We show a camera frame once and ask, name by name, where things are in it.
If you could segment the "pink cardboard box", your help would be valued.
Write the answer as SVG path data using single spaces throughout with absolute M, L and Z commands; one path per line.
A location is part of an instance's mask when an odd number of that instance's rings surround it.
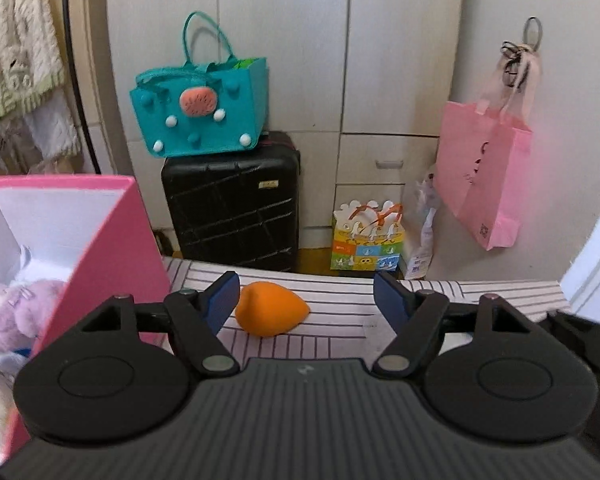
M 0 283 L 66 284 L 30 350 L 0 354 L 15 378 L 24 361 L 114 295 L 162 299 L 170 278 L 135 180 L 94 174 L 0 177 Z

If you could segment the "black suitcase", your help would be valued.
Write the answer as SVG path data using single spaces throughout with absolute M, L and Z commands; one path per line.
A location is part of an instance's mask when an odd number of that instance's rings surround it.
M 169 158 L 161 182 L 184 258 L 290 271 L 299 244 L 300 152 L 287 133 L 244 152 Z

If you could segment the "pink paper gift bag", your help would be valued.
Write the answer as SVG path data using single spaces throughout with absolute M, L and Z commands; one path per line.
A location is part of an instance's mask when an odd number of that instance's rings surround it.
M 528 180 L 528 125 L 541 79 L 537 53 L 524 84 L 505 87 L 503 57 L 475 103 L 449 101 L 442 116 L 434 187 L 446 208 L 486 250 L 515 244 Z

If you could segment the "hanging cream green robe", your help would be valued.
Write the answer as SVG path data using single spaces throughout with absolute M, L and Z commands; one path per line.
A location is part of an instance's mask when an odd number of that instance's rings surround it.
M 0 0 L 0 130 L 27 131 L 45 160 L 79 154 L 65 85 L 50 0 Z

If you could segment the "colourful cartoon gift bag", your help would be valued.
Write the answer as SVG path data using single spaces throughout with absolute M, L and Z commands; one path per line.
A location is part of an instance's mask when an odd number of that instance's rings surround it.
M 332 256 L 334 271 L 395 271 L 405 240 L 403 206 L 386 200 L 351 200 L 332 214 Z

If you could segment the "teal felt tote bag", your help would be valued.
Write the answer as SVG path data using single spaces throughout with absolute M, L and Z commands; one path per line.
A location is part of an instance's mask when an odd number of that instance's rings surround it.
M 188 26 L 201 18 L 227 50 L 223 62 L 196 64 Z M 254 148 L 268 118 L 268 62 L 236 58 L 218 23 L 202 11 L 182 28 L 185 62 L 135 77 L 130 99 L 149 154 L 159 158 L 241 152 Z

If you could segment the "white wardrobe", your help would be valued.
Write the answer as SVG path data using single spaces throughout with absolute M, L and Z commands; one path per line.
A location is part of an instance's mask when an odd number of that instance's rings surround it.
M 182 62 L 181 29 L 212 16 L 242 58 L 268 60 L 268 124 L 302 155 L 300 244 L 330 242 L 340 200 L 396 190 L 434 156 L 451 89 L 460 0 L 73 0 L 91 43 L 106 172 L 130 174 L 150 224 L 171 232 L 162 162 L 130 101 L 135 76 Z

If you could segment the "purple plush toy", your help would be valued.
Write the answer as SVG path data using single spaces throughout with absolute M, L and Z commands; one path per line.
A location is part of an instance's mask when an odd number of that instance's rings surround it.
M 0 283 L 0 354 L 33 347 L 65 287 L 63 281 L 57 280 L 19 285 Z

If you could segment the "orange soft ball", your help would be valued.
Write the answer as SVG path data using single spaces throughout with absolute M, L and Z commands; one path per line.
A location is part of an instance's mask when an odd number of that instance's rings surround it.
M 255 282 L 240 292 L 235 318 L 248 334 L 272 338 L 293 330 L 310 314 L 308 304 L 283 286 Z

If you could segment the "wall hook with ties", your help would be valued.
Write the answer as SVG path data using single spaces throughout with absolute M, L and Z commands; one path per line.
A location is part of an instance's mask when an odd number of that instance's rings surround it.
M 536 53 L 541 47 L 543 25 L 539 18 L 530 16 L 524 23 L 520 44 L 504 41 L 501 45 L 501 55 L 505 60 L 502 81 L 505 87 L 514 88 L 516 84 L 524 84 L 528 78 L 530 67 L 526 57 Z

